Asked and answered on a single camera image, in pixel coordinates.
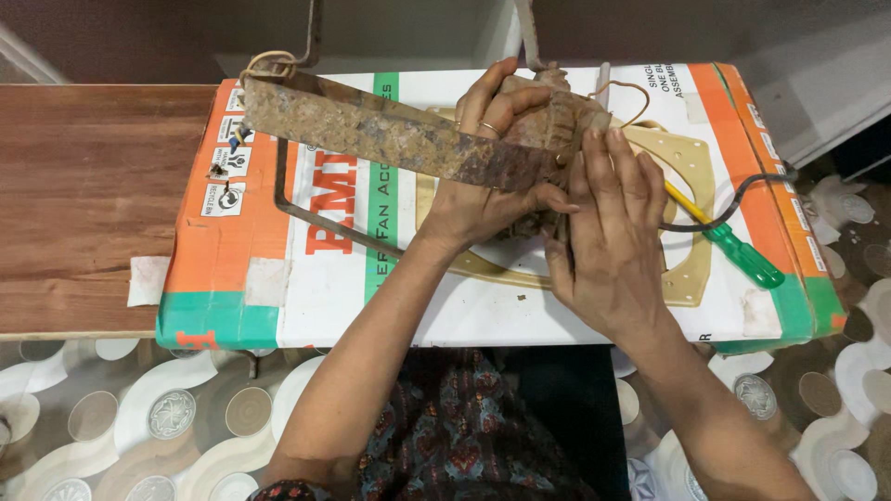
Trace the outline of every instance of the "cardboard box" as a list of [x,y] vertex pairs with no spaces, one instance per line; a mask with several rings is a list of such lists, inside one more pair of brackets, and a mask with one ring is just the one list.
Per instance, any ring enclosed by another ring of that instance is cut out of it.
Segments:
[[[573,91],[594,90],[597,69],[567,69]],[[329,78],[447,114],[482,70],[338,75]],[[526,70],[518,74],[531,77]],[[725,64],[616,67],[611,77],[644,86],[650,107],[626,129],[668,178],[720,214],[735,186],[782,163],[740,75]],[[223,349],[331,346],[394,266],[273,205],[276,140],[249,137],[228,153],[243,112],[236,80],[217,92],[176,224],[176,250],[157,337],[168,347]],[[613,86],[609,110],[624,123],[644,104]],[[211,164],[228,170],[228,189]],[[291,144],[286,193],[304,208],[405,248],[434,193],[432,178],[312,146]],[[689,224],[682,209],[674,222]],[[838,331],[845,313],[790,185],[759,183],[729,221],[781,272],[764,291],[696,234],[662,234],[663,290],[691,341],[726,351],[803,342]],[[607,342],[554,299],[541,242],[498,242],[459,257],[430,303],[417,346]]]

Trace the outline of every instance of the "hand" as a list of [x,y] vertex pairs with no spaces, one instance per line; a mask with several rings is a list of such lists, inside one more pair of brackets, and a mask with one ring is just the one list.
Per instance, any ring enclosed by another ring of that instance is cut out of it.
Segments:
[[[503,133],[510,128],[514,116],[548,102],[551,88],[541,86],[502,93],[493,99],[504,77],[516,70],[515,57],[493,64],[458,100],[455,119],[460,124],[460,132],[499,139],[494,130],[480,126],[479,122],[486,122]],[[418,235],[457,255],[474,243],[491,238],[520,216],[547,208],[567,213],[578,210],[555,185],[541,184],[525,192],[503,193],[440,179],[433,205]]]
[[662,298],[658,226],[667,201],[662,168],[634,157],[622,129],[585,130],[569,172],[568,245],[544,239],[554,296],[616,344],[673,323]]

